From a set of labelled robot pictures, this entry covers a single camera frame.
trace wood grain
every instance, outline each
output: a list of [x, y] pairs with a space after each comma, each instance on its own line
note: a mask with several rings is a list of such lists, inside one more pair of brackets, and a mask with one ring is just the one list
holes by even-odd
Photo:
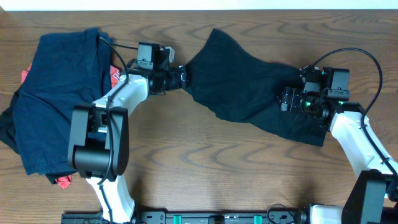
[[[361, 47], [380, 61], [384, 88], [369, 113], [374, 132], [398, 157], [397, 11], [126, 11], [0, 12], [0, 110], [8, 107], [32, 61], [40, 36], [100, 27], [120, 44], [171, 45], [187, 63], [213, 28], [253, 56], [303, 67], [341, 47]], [[118, 49], [124, 58], [135, 52]], [[321, 66], [351, 70], [351, 100], [367, 105], [377, 71], [355, 52]], [[265, 210], [273, 203], [343, 205], [355, 183], [339, 144], [287, 141], [250, 124], [219, 120], [182, 90], [150, 97], [129, 120], [130, 163], [125, 173], [137, 203], [169, 210]], [[0, 143], [0, 222], [59, 223], [64, 212], [97, 211], [98, 199], [78, 175], [69, 188], [26, 176], [20, 157]]]

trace wooden tabletop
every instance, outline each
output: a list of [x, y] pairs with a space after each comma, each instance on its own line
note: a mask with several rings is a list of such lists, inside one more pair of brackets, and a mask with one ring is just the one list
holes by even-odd
[[[382, 93], [369, 113], [371, 125], [398, 158], [397, 11], [0, 12], [0, 110], [20, 86], [21, 70], [31, 63], [41, 35], [89, 27], [100, 27], [120, 44], [171, 45], [176, 64], [198, 53], [213, 28], [258, 59], [295, 67], [341, 47], [368, 50], [384, 72]], [[136, 55], [118, 50], [126, 60]], [[379, 78], [365, 55], [342, 52], [320, 66], [350, 69], [350, 100], [364, 106], [371, 101]], [[288, 141], [251, 124], [222, 121], [183, 90], [148, 98], [129, 124], [125, 176], [140, 205], [170, 211], [344, 205], [356, 181], [330, 133], [323, 147]], [[64, 212], [101, 209], [91, 186], [78, 175], [66, 190], [44, 176], [26, 176], [19, 155], [2, 142], [0, 160], [1, 223], [59, 223]]]

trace blue fabric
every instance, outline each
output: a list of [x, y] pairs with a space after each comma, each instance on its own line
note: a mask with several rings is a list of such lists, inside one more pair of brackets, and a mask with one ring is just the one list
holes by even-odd
[[111, 89], [111, 49], [98, 37], [112, 41], [98, 29], [40, 38], [13, 114], [28, 175], [72, 171], [67, 154], [73, 107]]

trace pink fabric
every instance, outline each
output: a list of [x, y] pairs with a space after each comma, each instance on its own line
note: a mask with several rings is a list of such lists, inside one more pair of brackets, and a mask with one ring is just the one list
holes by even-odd
[[66, 177], [59, 177], [57, 180], [55, 180], [56, 183], [61, 186], [63, 189], [66, 189], [70, 183], [72, 182], [72, 175], [68, 175]]
[[[26, 76], [29, 73], [31, 68], [32, 68], [32, 64], [29, 65], [29, 67], [27, 67], [26, 70], [22, 71], [22, 73], [21, 73], [21, 83], [23, 83], [25, 81]], [[113, 88], [119, 83], [119, 76], [120, 76], [119, 69], [111, 65], [110, 74], [111, 74], [111, 83], [112, 83], [112, 88]], [[63, 189], [66, 189], [70, 185], [70, 183], [72, 182], [72, 175], [68, 175], [66, 177], [59, 177], [55, 181]]]

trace wire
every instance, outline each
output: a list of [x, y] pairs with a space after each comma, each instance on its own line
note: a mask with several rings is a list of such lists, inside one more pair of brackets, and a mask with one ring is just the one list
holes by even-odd
[[270, 222], [273, 223], [273, 224], [278, 224], [278, 223], [274, 222], [272, 219], [269, 218], [269, 212], [270, 212], [270, 210], [271, 210], [274, 206], [276, 206], [276, 205], [279, 205], [279, 206], [284, 207], [285, 210], [286, 210], [286, 212], [293, 218], [293, 221], [292, 221], [292, 222], [288, 222], [287, 224], [292, 224], [292, 223], [294, 223], [294, 215], [293, 215], [289, 210], [287, 210], [287, 208], [286, 208], [285, 205], [282, 205], [281, 203], [275, 203], [275, 204], [271, 205], [271, 206], [268, 208], [268, 210], [267, 210], [267, 218], [268, 218], [268, 221], [270, 221]]
[[127, 48], [127, 49], [138, 50], [137, 47], [129, 47], [129, 46], [126, 46], [126, 45], [115, 44], [115, 43], [112, 43], [112, 42], [108, 42], [108, 43], [111, 44], [111, 45], [113, 45], [113, 46], [117, 46], [117, 47], [122, 47], [122, 48]]
[[108, 121], [109, 161], [108, 161], [108, 167], [106, 168], [105, 175], [102, 176], [101, 181], [98, 182], [99, 189], [101, 190], [101, 193], [102, 193], [102, 196], [103, 196], [103, 198], [104, 198], [105, 204], [106, 204], [106, 206], [107, 206], [107, 208], [108, 208], [108, 210], [109, 210], [109, 220], [110, 220], [110, 224], [112, 224], [112, 223], [113, 223], [112, 209], [111, 209], [111, 206], [110, 206], [110, 204], [109, 204], [109, 202], [108, 202], [108, 199], [106, 198], [105, 191], [104, 191], [104, 188], [103, 188], [103, 187], [104, 187], [103, 182], [106, 180], [106, 177], [109, 175], [109, 172], [111, 171], [111, 168], [112, 168], [112, 161], [113, 161], [113, 154], [114, 154], [114, 152], [113, 152], [114, 149], [113, 149], [113, 133], [112, 133], [112, 124], [111, 124], [111, 112], [110, 112], [110, 110], [109, 110], [109, 107], [110, 107], [110, 105], [111, 105], [111, 102], [113, 101], [114, 96], [116, 96], [116, 94], [117, 94], [125, 85], [127, 85], [127, 84], [129, 83], [129, 74], [128, 74], [128, 72], [127, 72], [126, 63], [124, 63], [124, 60], [123, 60], [123, 58], [119, 55], [118, 51], [116, 51], [115, 48], [112, 47], [112, 44], [109, 43], [109, 42], [108, 42], [107, 40], [105, 40], [104, 38], [100, 37], [99, 39], [100, 39], [101, 41], [103, 41], [105, 44], [107, 44], [107, 45], [111, 48], [111, 50], [116, 54], [116, 56], [118, 56], [118, 58], [120, 59], [120, 61], [121, 61], [122, 64], [123, 64], [124, 71], [126, 72], [126, 79], [124, 80], [123, 84], [122, 84], [119, 88], [115, 89], [115, 90], [113, 91], [113, 93], [112, 93], [110, 96], [108, 96], [108, 99], [107, 99], [107, 101], [106, 101], [105, 112], [106, 112], [106, 120]]
[[332, 52], [329, 52], [329, 53], [325, 54], [320, 59], [318, 59], [315, 63], [313, 63], [312, 66], [314, 67], [317, 63], [319, 63], [320, 61], [322, 61], [324, 58], [326, 58], [329, 55], [332, 55], [332, 54], [337, 53], [337, 52], [347, 51], [347, 50], [354, 50], [354, 51], [358, 51], [358, 52], [362, 52], [362, 53], [366, 54], [368, 57], [370, 57], [373, 60], [373, 62], [376, 64], [377, 70], [379, 71], [379, 88], [377, 89], [377, 92], [374, 95], [373, 100], [371, 101], [369, 106], [365, 109], [365, 113], [362, 114], [361, 127], [362, 127], [362, 130], [363, 130], [365, 136], [367, 137], [368, 141], [373, 146], [374, 150], [380, 156], [381, 160], [386, 164], [388, 169], [392, 172], [392, 175], [394, 176], [395, 180], [398, 181], [397, 171], [389, 163], [389, 161], [388, 161], [389, 158], [386, 158], [384, 156], [384, 154], [380, 151], [380, 149], [378, 148], [376, 143], [373, 141], [372, 137], [368, 133], [368, 130], [366, 129], [367, 125], [364, 123], [366, 114], [369, 112], [369, 110], [372, 108], [374, 102], [376, 102], [377, 98], [379, 97], [380, 92], [381, 92], [381, 88], [382, 88], [382, 85], [383, 85], [383, 73], [381, 71], [381, 66], [380, 66], [379, 62], [376, 60], [376, 58], [373, 55], [371, 55], [369, 52], [367, 52], [367, 51], [365, 51], [363, 49], [359, 49], [359, 48], [355, 48], [355, 47], [347, 47], [347, 48], [343, 48], [343, 49], [337, 49], [337, 50], [334, 50]]

